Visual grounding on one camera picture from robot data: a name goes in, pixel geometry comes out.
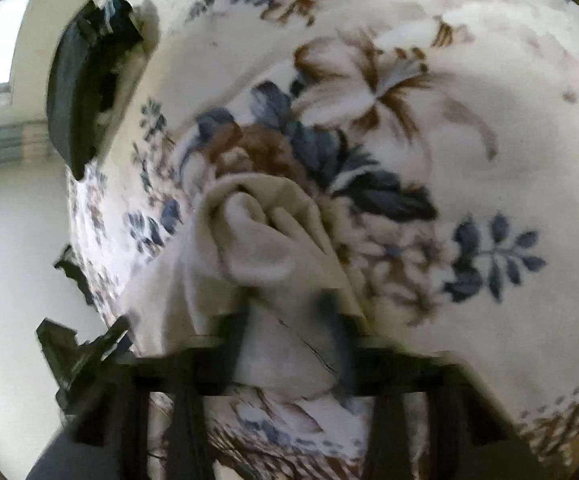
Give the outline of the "beige shirt with black collar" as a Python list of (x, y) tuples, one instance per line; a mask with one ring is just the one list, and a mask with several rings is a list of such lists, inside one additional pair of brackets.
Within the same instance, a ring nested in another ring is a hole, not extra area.
[(344, 314), (362, 314), (314, 200), (288, 179), (235, 174), (202, 194), (114, 308), (129, 316), (142, 356), (167, 356), (249, 306), (232, 380), (295, 399), (332, 389), (340, 372), (324, 292)]

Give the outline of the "green striped curtain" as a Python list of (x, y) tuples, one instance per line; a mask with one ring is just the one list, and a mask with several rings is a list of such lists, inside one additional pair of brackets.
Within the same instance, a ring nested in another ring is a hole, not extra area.
[(57, 152), (50, 143), (46, 122), (0, 127), (0, 166), (55, 156)]

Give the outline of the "floral fleece bed blanket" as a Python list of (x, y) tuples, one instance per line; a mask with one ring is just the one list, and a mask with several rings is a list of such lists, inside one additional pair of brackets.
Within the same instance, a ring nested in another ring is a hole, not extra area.
[[(126, 1), (145, 42), (69, 181), (103, 320), (216, 181), (291, 180), (361, 334), (460, 367), (578, 479), (579, 0)], [(204, 400), (214, 474), (365, 479), (373, 402), (335, 386)]]

